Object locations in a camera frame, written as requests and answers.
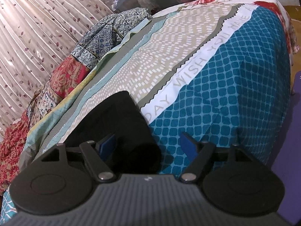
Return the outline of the black pants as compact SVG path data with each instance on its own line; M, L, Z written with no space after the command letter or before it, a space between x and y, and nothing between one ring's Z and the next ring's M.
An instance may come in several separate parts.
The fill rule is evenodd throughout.
M115 135L112 155L104 161L114 174L157 174L162 153L145 118L127 91L109 96L93 108L64 141L77 147Z

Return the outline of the patterned teal beige bedsheet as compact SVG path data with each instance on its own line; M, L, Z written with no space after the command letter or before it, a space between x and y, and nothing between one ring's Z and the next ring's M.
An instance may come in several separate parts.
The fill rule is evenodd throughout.
M144 19L30 128L1 225L286 225L266 165L286 117L291 19L278 0L196 0ZM64 143L127 91L162 153L157 174L114 174L97 142ZM189 161L180 134L198 143Z

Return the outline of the red floral patchwork quilt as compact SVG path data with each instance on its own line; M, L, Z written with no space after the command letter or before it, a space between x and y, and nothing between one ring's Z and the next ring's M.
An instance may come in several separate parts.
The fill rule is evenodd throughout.
M8 127L1 142L1 193L19 173L19 157L27 134L38 121L53 110L79 85L112 48L144 19L152 16L145 8L133 8L102 18L80 39L71 54L37 90L18 122Z

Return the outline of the purple mat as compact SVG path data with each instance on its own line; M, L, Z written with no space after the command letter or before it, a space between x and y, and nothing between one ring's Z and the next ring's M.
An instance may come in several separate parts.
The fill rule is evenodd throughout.
M285 196L278 213L296 225L300 222L300 72L295 75L293 90L275 145L278 154L271 168L285 185Z

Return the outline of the beige leaf print curtain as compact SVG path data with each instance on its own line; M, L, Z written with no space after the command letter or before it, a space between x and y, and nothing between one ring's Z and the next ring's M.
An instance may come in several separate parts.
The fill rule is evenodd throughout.
M111 13L103 0L1 0L1 132L80 38Z

